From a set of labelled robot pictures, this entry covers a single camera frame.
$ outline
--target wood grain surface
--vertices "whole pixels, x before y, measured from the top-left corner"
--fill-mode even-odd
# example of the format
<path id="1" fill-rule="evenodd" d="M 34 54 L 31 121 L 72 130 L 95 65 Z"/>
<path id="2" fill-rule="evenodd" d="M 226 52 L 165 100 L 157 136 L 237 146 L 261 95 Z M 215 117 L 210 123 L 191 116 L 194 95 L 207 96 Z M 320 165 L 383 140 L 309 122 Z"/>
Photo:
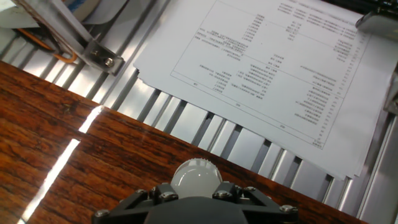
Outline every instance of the wood grain surface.
<path id="1" fill-rule="evenodd" d="M 114 208 L 137 189 L 170 182 L 191 158 L 210 160 L 224 180 L 297 206 L 302 223 L 362 223 L 108 108 L 86 134 L 79 131 L 98 106 L 0 62 L 1 223 L 18 223 L 35 202 L 27 223 L 90 223 L 94 211 Z M 42 200 L 35 198 L 46 191 Z"/>

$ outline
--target paper document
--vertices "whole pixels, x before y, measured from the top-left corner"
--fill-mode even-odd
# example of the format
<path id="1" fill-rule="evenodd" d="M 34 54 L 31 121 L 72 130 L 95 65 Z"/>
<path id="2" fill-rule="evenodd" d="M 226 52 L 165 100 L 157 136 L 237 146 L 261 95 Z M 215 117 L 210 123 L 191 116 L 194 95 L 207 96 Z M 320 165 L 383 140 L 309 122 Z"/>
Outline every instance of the paper document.
<path id="1" fill-rule="evenodd" d="M 175 1 L 134 64 L 148 85 L 264 136 L 339 179 L 359 175 L 398 45 L 316 0 Z"/>

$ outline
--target orange wire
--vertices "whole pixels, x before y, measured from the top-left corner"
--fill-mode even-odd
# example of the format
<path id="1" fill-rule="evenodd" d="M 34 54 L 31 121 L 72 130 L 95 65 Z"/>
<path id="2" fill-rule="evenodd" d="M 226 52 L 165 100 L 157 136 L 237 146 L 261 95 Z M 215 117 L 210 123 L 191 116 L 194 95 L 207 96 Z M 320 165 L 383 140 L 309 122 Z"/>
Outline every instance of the orange wire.
<path id="1" fill-rule="evenodd" d="M 51 47 L 49 47 L 47 44 L 45 44 L 44 42 L 42 42 L 39 38 L 35 37 L 34 35 L 32 35 L 30 32 L 27 32 L 24 29 L 18 29 L 19 32 L 23 33 L 24 35 L 26 35 L 27 37 L 29 37 L 30 39 L 32 39 L 34 42 L 38 43 L 40 46 L 44 47 L 47 50 L 53 50 Z M 65 58 L 62 55 L 59 54 L 53 54 L 54 57 L 56 57 L 57 59 L 65 62 L 65 63 L 73 63 L 76 59 L 77 59 L 77 54 L 75 52 L 72 52 L 72 56 L 70 58 Z"/>

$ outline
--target screw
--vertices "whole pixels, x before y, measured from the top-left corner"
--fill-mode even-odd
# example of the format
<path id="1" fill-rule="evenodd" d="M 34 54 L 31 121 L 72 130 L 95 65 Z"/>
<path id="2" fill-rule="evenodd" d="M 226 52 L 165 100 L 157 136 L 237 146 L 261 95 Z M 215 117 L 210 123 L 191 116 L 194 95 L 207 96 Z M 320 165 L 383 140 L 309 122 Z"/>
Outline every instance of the screw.
<path id="1" fill-rule="evenodd" d="M 139 189 L 139 190 L 136 190 L 136 193 L 137 193 L 137 194 L 145 194 L 145 193 L 147 193 L 147 191 L 146 191 L 146 190 Z"/>
<path id="2" fill-rule="evenodd" d="M 153 187 L 150 192 L 149 192 L 149 198 L 154 198 L 155 197 L 155 191 L 156 191 L 156 187 Z"/>
<path id="3" fill-rule="evenodd" d="M 214 196 L 215 198 L 226 198 L 226 197 L 231 197 L 232 194 L 229 193 L 229 192 L 226 191 L 226 190 L 219 190 L 219 191 L 215 192 L 215 193 L 213 194 L 213 196 Z"/>
<path id="4" fill-rule="evenodd" d="M 281 207 L 279 207 L 279 210 L 285 213 L 297 212 L 297 208 L 291 205 L 282 205 Z"/>
<path id="5" fill-rule="evenodd" d="M 114 61 L 113 61 L 113 59 L 111 59 L 111 58 L 107 58 L 106 60 L 105 60 L 105 65 L 107 66 L 107 67 L 113 67 L 113 65 L 114 65 Z"/>
<path id="6" fill-rule="evenodd" d="M 106 215 L 109 215 L 111 212 L 108 209 L 101 209 L 95 212 L 94 216 L 95 217 L 104 217 Z"/>
<path id="7" fill-rule="evenodd" d="M 245 187 L 244 189 L 247 191 L 255 191 L 256 190 L 256 188 L 254 188 L 254 187 Z"/>
<path id="8" fill-rule="evenodd" d="M 169 199 L 177 198 L 178 195 L 175 194 L 174 192 L 164 192 L 164 193 L 162 193 L 159 197 L 160 197 L 161 199 L 169 200 Z"/>
<path id="9" fill-rule="evenodd" d="M 98 56 L 98 51 L 94 50 L 94 51 L 91 52 L 91 54 L 94 55 L 94 56 Z"/>

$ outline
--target black mount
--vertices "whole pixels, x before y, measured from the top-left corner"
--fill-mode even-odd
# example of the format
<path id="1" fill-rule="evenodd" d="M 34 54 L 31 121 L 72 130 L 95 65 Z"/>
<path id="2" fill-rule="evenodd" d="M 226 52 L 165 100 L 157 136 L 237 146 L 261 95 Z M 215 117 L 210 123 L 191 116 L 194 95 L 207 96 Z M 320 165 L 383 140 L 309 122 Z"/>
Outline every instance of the black mount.
<path id="1" fill-rule="evenodd" d="M 213 198 L 178 199 L 168 183 L 147 192 L 137 190 L 113 210 L 99 210 L 93 224 L 129 223 L 297 223 L 299 212 L 290 205 L 279 206 L 254 187 L 241 187 L 223 182 Z"/>

